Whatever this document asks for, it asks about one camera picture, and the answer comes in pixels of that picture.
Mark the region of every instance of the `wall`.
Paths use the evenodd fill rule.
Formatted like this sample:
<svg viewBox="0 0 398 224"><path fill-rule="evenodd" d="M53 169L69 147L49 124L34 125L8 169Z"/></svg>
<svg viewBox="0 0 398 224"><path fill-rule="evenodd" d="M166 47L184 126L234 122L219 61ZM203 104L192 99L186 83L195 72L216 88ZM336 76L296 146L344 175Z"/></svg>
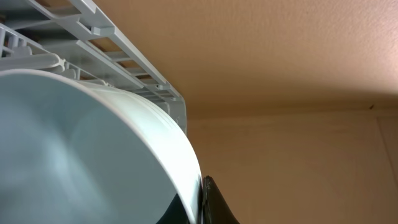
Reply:
<svg viewBox="0 0 398 224"><path fill-rule="evenodd" d="M188 123L202 174L242 224L397 223L397 134L398 111Z"/></svg>

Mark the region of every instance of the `black object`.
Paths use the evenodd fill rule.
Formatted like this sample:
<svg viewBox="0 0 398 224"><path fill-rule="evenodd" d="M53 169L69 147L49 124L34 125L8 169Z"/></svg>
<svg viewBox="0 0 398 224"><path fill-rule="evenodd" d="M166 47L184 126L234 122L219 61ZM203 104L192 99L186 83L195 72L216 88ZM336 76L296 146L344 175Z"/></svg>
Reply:
<svg viewBox="0 0 398 224"><path fill-rule="evenodd" d="M188 217L180 197L175 194L168 209L156 224L188 224Z"/></svg>
<svg viewBox="0 0 398 224"><path fill-rule="evenodd" d="M203 224L239 224L213 180L203 179Z"/></svg>

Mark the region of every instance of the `beige wall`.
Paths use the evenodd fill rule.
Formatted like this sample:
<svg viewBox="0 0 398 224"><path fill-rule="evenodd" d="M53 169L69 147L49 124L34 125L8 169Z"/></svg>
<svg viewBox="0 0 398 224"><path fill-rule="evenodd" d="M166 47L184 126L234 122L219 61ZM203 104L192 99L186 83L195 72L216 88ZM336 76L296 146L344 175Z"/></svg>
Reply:
<svg viewBox="0 0 398 224"><path fill-rule="evenodd" d="M397 135L398 111L188 122L242 224L398 223Z"/></svg>

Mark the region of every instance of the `textured ceiling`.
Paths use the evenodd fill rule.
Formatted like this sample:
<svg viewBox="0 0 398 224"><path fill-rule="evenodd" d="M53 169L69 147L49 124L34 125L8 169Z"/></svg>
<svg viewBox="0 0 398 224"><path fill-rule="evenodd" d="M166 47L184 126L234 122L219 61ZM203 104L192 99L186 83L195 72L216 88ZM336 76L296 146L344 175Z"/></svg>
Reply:
<svg viewBox="0 0 398 224"><path fill-rule="evenodd" d="M95 0L189 118L398 95L398 1Z"/></svg>

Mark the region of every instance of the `ceiling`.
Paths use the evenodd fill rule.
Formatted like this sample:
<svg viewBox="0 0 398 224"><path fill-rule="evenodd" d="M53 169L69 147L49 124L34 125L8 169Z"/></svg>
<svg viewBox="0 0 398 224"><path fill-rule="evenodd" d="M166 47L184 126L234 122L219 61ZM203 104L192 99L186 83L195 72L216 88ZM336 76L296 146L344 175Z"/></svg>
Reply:
<svg viewBox="0 0 398 224"><path fill-rule="evenodd" d="M95 3L184 96L188 118L398 98L398 1Z"/></svg>

